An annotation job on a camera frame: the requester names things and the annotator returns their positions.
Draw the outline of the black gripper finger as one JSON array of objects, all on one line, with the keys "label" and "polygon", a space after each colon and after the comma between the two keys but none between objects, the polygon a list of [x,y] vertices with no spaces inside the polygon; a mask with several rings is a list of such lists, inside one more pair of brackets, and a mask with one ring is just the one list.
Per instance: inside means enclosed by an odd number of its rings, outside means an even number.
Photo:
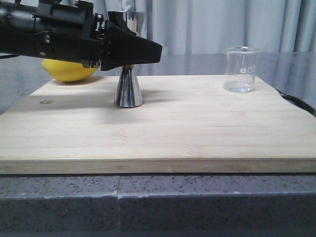
[{"label": "black gripper finger", "polygon": [[127,32],[108,32],[104,38],[101,70],[133,65],[158,63],[162,45]]}]

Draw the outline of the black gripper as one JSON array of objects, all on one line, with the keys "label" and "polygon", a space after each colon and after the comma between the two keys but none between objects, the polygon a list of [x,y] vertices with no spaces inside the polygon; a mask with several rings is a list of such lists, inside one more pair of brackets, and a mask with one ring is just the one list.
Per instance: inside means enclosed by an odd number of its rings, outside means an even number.
[{"label": "black gripper", "polygon": [[[135,35],[134,12],[108,11],[119,28]],[[85,68],[105,68],[104,16],[93,4],[78,0],[67,6],[40,0],[36,7],[17,0],[0,2],[0,52],[81,63]]]}]

